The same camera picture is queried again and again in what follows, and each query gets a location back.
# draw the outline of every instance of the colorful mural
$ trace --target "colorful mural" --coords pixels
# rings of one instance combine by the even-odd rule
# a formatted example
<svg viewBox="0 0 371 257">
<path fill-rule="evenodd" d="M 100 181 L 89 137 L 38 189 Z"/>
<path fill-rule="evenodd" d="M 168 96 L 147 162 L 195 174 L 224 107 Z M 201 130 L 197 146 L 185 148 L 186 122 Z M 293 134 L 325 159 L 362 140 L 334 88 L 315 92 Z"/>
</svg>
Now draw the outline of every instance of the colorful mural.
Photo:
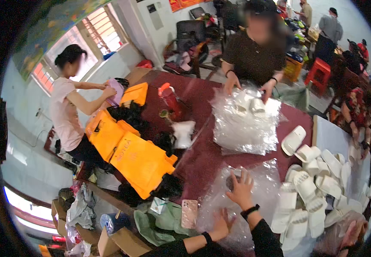
<svg viewBox="0 0 371 257">
<path fill-rule="evenodd" d="M 41 57 L 69 29 L 87 15 L 111 0 L 49 0 L 43 1 L 41 12 L 30 20 L 19 37 L 13 61 L 26 80 Z"/>
</svg>

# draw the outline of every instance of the pink phone case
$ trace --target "pink phone case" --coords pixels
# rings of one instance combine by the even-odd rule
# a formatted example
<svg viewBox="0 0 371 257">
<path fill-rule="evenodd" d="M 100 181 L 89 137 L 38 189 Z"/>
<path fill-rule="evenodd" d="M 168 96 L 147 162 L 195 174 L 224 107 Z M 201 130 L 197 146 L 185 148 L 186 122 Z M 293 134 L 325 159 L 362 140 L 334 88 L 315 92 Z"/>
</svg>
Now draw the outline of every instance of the pink phone case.
<svg viewBox="0 0 371 257">
<path fill-rule="evenodd" d="M 181 202 L 181 226 L 185 229 L 195 229 L 198 214 L 198 202 L 196 200 L 183 200 Z"/>
</svg>

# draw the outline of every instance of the black cap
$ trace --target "black cap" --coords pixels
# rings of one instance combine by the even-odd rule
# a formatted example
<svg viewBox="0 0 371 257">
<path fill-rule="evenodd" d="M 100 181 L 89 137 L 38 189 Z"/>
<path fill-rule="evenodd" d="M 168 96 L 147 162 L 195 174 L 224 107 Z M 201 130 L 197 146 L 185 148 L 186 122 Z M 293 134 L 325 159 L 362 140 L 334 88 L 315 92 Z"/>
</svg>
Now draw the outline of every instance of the black cap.
<svg viewBox="0 0 371 257">
<path fill-rule="evenodd" d="M 338 16 L 338 14 L 337 14 L 337 10 L 335 9 L 335 8 L 330 8 L 330 12 L 332 12 L 332 13 L 334 13 L 336 16 Z"/>
</svg>

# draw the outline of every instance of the black t-shirt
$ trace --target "black t-shirt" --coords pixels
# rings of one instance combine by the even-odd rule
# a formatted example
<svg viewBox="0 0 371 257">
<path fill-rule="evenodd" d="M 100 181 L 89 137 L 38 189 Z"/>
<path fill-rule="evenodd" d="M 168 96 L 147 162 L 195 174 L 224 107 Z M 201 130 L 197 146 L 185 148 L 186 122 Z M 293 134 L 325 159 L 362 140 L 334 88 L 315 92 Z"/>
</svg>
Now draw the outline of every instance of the black t-shirt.
<svg viewBox="0 0 371 257">
<path fill-rule="evenodd" d="M 286 65 L 285 35 L 273 37 L 269 44 L 260 46 L 246 31 L 239 31 L 227 39 L 224 61 L 234 64 L 239 79 L 249 79 L 262 86 L 273 76 L 274 71 Z"/>
</svg>

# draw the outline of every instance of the black pants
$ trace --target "black pants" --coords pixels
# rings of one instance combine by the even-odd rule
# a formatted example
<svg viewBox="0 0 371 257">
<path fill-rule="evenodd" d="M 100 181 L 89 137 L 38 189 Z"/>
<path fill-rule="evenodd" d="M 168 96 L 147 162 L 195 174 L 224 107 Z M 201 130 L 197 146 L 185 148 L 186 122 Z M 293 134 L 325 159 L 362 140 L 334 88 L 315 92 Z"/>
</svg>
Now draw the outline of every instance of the black pants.
<svg viewBox="0 0 371 257">
<path fill-rule="evenodd" d="M 103 160 L 96 147 L 91 144 L 85 134 L 81 139 L 79 145 L 74 150 L 71 150 L 67 153 L 76 158 L 77 161 L 84 161 L 89 166 L 94 165 L 96 167 L 99 167 L 100 169 L 106 170 L 107 166 L 109 165 L 106 161 Z"/>
</svg>

